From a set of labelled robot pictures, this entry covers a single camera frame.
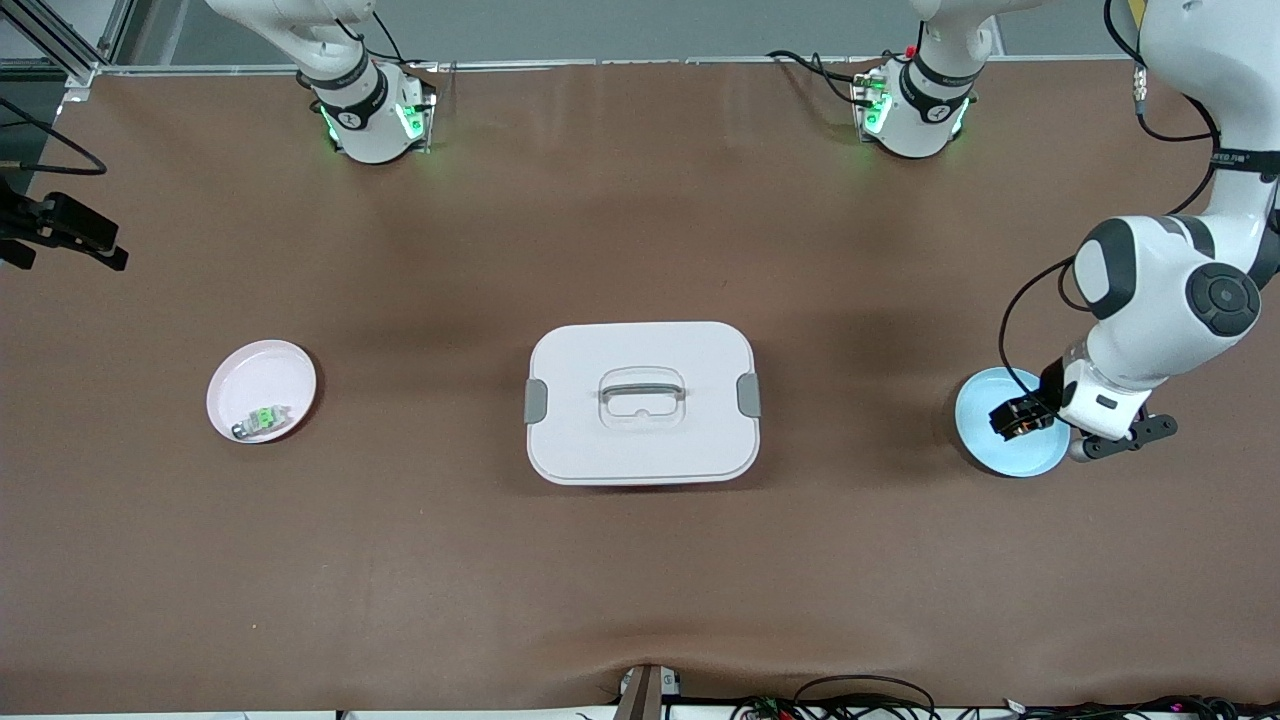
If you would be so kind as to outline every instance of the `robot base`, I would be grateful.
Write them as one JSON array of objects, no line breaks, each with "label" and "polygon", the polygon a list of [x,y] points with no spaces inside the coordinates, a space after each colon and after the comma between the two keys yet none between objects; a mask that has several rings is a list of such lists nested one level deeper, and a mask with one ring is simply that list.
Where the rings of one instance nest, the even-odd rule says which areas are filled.
[{"label": "robot base", "polygon": [[435,94],[399,68],[379,67],[388,76],[388,100],[361,131],[343,128],[325,115],[335,151],[367,164],[389,163],[404,152],[429,152],[435,120]]},{"label": "robot base", "polygon": [[891,58],[867,73],[874,81],[870,87],[852,88],[855,99],[872,102],[872,108],[854,105],[858,136],[863,142],[878,142],[884,150],[901,158],[937,155],[960,133],[970,101],[965,100],[947,122],[925,123],[920,119],[919,110],[908,105],[896,90],[906,68],[906,63]]}]

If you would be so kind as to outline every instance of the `wire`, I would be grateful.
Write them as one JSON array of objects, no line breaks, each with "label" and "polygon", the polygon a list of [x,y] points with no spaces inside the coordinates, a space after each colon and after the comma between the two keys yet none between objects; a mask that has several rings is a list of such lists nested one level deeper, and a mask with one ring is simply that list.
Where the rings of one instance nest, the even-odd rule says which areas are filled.
[{"label": "wire", "polygon": [[1120,36],[1120,31],[1116,29],[1116,23],[1111,19],[1111,0],[1103,0],[1102,3],[1102,24],[1107,26],[1107,35],[1111,36],[1111,41],[1115,42],[1130,60],[1143,67],[1147,65],[1142,61],[1142,55],[1138,54],[1138,50],[1125,42],[1125,38]]},{"label": "wire", "polygon": [[1019,720],[1129,720],[1148,719],[1147,712],[1189,714],[1198,720],[1239,720],[1242,715],[1253,720],[1272,720],[1280,717],[1280,703],[1236,705],[1220,697],[1165,696],[1138,705],[1029,707],[1019,715]]},{"label": "wire", "polygon": [[60,176],[105,176],[106,174],[106,165],[102,164],[102,161],[97,159],[97,155],[93,155],[88,150],[84,150],[83,147],[79,146],[79,143],[77,143],[72,138],[69,138],[65,135],[63,135],[63,133],[58,132],[56,129],[54,129],[54,126],[51,126],[51,124],[49,124],[49,123],[46,123],[46,122],[44,122],[44,120],[33,117],[31,113],[23,110],[22,108],[14,105],[13,102],[10,102],[9,100],[6,100],[4,97],[0,97],[0,105],[4,105],[5,108],[8,108],[13,114],[18,115],[23,120],[26,120],[28,124],[33,124],[37,128],[45,131],[50,137],[58,140],[59,142],[61,142],[67,147],[70,147],[76,152],[79,152],[79,155],[82,158],[84,158],[86,160],[88,160],[90,163],[93,164],[92,168],[70,168],[70,167],[67,167],[67,165],[41,165],[41,164],[18,163],[18,169],[31,170],[31,172],[36,172],[36,173],[54,173],[54,174],[60,174]]},{"label": "wire", "polygon": [[384,23],[383,18],[378,15],[378,10],[374,10],[374,20],[378,23],[378,27],[383,28],[383,35],[387,36],[387,42],[392,44],[392,53],[396,53],[396,59],[403,65],[404,54],[399,51],[399,44],[396,42],[394,37],[392,37],[392,31],[387,29],[387,23]]},{"label": "wire", "polygon": [[855,675],[829,675],[827,678],[818,678],[817,680],[810,680],[800,685],[800,688],[795,692],[795,694],[791,696],[791,703],[797,706],[800,703],[800,696],[803,696],[804,692],[808,689],[829,683],[846,683],[846,682],[888,683],[891,685],[899,685],[919,693],[927,701],[927,703],[922,705],[919,702],[913,702],[883,693],[850,693],[827,698],[826,701],[810,701],[810,705],[817,705],[818,707],[822,707],[828,712],[832,712],[836,708],[847,708],[847,707],[867,708],[863,712],[851,716],[850,720],[856,720],[858,717],[861,717],[863,715],[867,715],[873,710],[886,710],[892,715],[895,715],[896,717],[899,717],[900,720],[906,720],[906,717],[902,714],[900,714],[899,710],[911,711],[913,719],[915,719],[915,710],[923,710],[928,712],[931,720],[940,720],[937,703],[934,702],[933,696],[929,694],[929,691],[922,688],[920,685],[916,685],[915,683],[910,683],[908,680],[900,680],[897,678],[890,678],[887,675],[855,674]]},{"label": "wire", "polygon": [[[361,45],[365,45],[364,35],[358,32],[351,32],[351,28],[347,27],[347,23],[339,20],[338,18],[334,18],[333,22],[338,23],[338,27],[342,28],[342,32],[347,33],[347,37],[355,40]],[[399,58],[397,55],[388,55],[385,53],[376,53],[374,50],[370,50],[367,45],[365,45],[365,51],[372,55],[374,58],[381,58],[383,60],[396,60],[397,64],[402,64],[404,61],[403,58]]]},{"label": "wire", "polygon": [[818,65],[818,72],[820,72],[822,77],[824,77],[827,79],[827,87],[829,87],[831,91],[836,94],[836,97],[840,97],[841,100],[844,100],[845,102],[849,102],[850,105],[856,105],[858,108],[870,108],[872,106],[872,104],[870,104],[869,100],[854,99],[854,97],[850,97],[849,95],[845,95],[844,92],[841,92],[840,88],[836,87],[836,83],[832,79],[831,73],[827,72],[827,67],[822,64],[822,58],[817,53],[813,54],[813,61],[814,61],[814,64]]},{"label": "wire", "polygon": [[1201,178],[1201,183],[1196,186],[1196,190],[1193,190],[1192,193],[1188,195],[1185,200],[1179,202],[1176,208],[1165,214],[1176,215],[1178,213],[1185,210],[1192,202],[1196,202],[1196,199],[1199,197],[1202,192],[1204,192],[1204,188],[1208,187],[1210,181],[1213,179],[1213,169],[1215,169],[1213,165],[1210,165],[1208,169],[1204,170],[1204,177]]},{"label": "wire", "polygon": [[1143,132],[1164,142],[1192,142],[1193,140],[1210,140],[1213,137],[1213,133],[1211,132],[1202,132],[1201,135],[1183,135],[1176,137],[1157,132],[1147,124],[1147,113],[1138,113],[1138,124],[1142,127]]},{"label": "wire", "polygon": [[1079,310],[1080,313],[1088,313],[1089,307],[1087,305],[1080,305],[1079,302],[1071,300],[1066,295],[1066,287],[1065,287],[1065,283],[1066,283],[1066,272],[1070,270],[1074,265],[1075,265],[1075,258],[1071,258],[1071,263],[1064,265],[1062,269],[1057,273],[1057,296],[1061,297],[1062,302],[1066,304],[1066,306],[1070,307],[1071,310]]},{"label": "wire", "polygon": [[413,58],[412,60],[406,60],[404,55],[401,54],[399,44],[396,42],[396,37],[392,36],[392,31],[387,29],[387,23],[383,22],[383,18],[379,17],[379,14],[376,12],[374,13],[374,20],[378,22],[378,27],[380,27],[383,29],[383,35],[387,36],[387,41],[390,42],[392,51],[396,53],[394,55],[388,55],[387,53],[376,53],[374,50],[370,50],[369,46],[365,45],[365,36],[364,35],[361,35],[358,32],[352,32],[351,28],[347,27],[347,23],[339,20],[338,18],[333,19],[333,22],[337,23],[339,28],[342,28],[342,32],[344,32],[347,35],[347,37],[355,40],[356,42],[360,42],[361,45],[365,45],[365,51],[367,51],[374,58],[380,58],[383,60],[393,60],[397,65],[402,65],[402,67],[403,65],[412,65],[415,63],[426,63],[428,61],[428,60],[422,60],[420,58]]},{"label": "wire", "polygon": [[[1116,28],[1115,20],[1111,17],[1111,5],[1112,0],[1103,0],[1102,3],[1102,24],[1107,27],[1107,35],[1111,36],[1111,41],[1116,44],[1116,47],[1119,47],[1121,53],[1128,55],[1129,59],[1137,63],[1142,69],[1146,69],[1147,63],[1142,59],[1142,53],[1139,51],[1142,44],[1142,35],[1139,33],[1138,36],[1139,47],[1129,45],[1129,42],[1125,41],[1124,36],[1121,36],[1120,31]],[[1196,140],[1213,140],[1216,142],[1219,132],[1217,132],[1217,126],[1213,123],[1213,118],[1208,115],[1208,113],[1204,110],[1204,106],[1201,105],[1199,101],[1187,95],[1183,95],[1183,97],[1187,97],[1187,101],[1190,102],[1197,111],[1199,111],[1202,118],[1204,118],[1204,124],[1208,127],[1208,132],[1201,135],[1187,135],[1187,136],[1169,136],[1162,132],[1157,132],[1147,123],[1146,108],[1142,104],[1138,104],[1134,108],[1134,114],[1138,115],[1138,126],[1142,127],[1142,131],[1149,135],[1151,137],[1164,142],[1192,142]]]},{"label": "wire", "polygon": [[1005,366],[1005,370],[1009,373],[1009,377],[1014,378],[1014,382],[1018,383],[1018,387],[1023,391],[1023,395],[1033,398],[1037,405],[1043,407],[1046,411],[1048,411],[1050,415],[1052,415],[1057,420],[1062,420],[1062,418],[1060,418],[1059,414],[1052,407],[1041,402],[1041,398],[1033,395],[1030,388],[1027,387],[1027,383],[1024,383],[1023,379],[1018,377],[1018,373],[1014,372],[1014,366],[1009,363],[1009,354],[1005,351],[1005,336],[1009,333],[1009,318],[1014,314],[1014,307],[1016,307],[1018,301],[1021,300],[1024,295],[1027,295],[1027,291],[1036,287],[1036,283],[1041,282],[1042,279],[1047,278],[1055,272],[1062,268],[1070,268],[1074,263],[1075,263],[1075,255],[1064,258],[1057,263],[1053,263],[1048,268],[1044,268],[1043,270],[1037,273],[1036,277],[1027,281],[1023,284],[1023,287],[1018,288],[1018,292],[1014,293],[1014,299],[1010,300],[1009,305],[1005,307],[1005,315],[1000,319],[1000,334],[996,338],[996,350],[1000,352],[1000,364]]},{"label": "wire", "polygon": [[[814,53],[813,56],[818,58],[818,54]],[[818,65],[814,65],[809,60],[805,60],[804,58],[801,58],[800,55],[796,55],[795,53],[792,53],[790,50],[774,50],[773,53],[769,53],[768,55],[765,55],[765,58],[786,58],[788,60],[795,60],[796,64],[799,64],[801,68],[809,70],[810,73],[819,74],[819,76],[820,74],[826,74],[826,76],[831,77],[832,79],[837,79],[840,82],[854,82],[854,76],[846,76],[844,73],[833,73],[831,70],[823,72]]]}]

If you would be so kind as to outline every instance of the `box handle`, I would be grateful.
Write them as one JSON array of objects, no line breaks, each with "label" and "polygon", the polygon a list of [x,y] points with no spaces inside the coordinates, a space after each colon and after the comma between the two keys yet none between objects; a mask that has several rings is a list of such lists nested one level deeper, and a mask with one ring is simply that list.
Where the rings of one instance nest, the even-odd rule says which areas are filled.
[{"label": "box handle", "polygon": [[673,395],[676,400],[684,400],[685,388],[673,383],[627,383],[600,389],[602,401],[616,395]]}]

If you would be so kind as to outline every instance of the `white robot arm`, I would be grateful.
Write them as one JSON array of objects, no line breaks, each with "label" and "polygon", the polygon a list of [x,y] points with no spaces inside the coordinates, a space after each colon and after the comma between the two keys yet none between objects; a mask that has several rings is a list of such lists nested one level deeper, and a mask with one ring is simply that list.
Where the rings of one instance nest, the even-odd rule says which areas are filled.
[{"label": "white robot arm", "polygon": [[960,131],[973,83],[995,49],[987,20],[1048,0],[910,0],[920,15],[920,41],[905,60],[895,56],[868,73],[856,96],[861,133],[904,158],[937,154]]},{"label": "white robot arm", "polygon": [[206,0],[275,45],[320,99],[337,146],[361,163],[387,163],[426,141],[434,88],[392,63],[375,63],[338,23],[364,22],[374,0]]},{"label": "white robot arm", "polygon": [[1201,215],[1111,218],[1089,233],[1074,273],[1098,324],[1044,370],[1039,389],[991,414],[996,432],[1012,438],[1056,414],[1084,433],[1078,460],[1135,450],[1176,430],[1171,418],[1147,418],[1152,391],[1253,328],[1258,291],[1280,266],[1270,227],[1280,176],[1275,19],[1275,0],[1148,1],[1143,59],[1221,129],[1212,199]]}]

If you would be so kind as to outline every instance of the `gray latch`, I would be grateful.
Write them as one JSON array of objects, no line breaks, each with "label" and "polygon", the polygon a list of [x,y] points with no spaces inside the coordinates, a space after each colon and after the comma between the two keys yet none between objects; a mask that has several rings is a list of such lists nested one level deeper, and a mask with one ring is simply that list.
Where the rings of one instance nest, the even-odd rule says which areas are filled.
[{"label": "gray latch", "polygon": [[760,416],[760,378],[755,373],[737,378],[737,411],[748,418]]},{"label": "gray latch", "polygon": [[525,382],[525,424],[536,425],[547,418],[547,383],[536,378]]}]

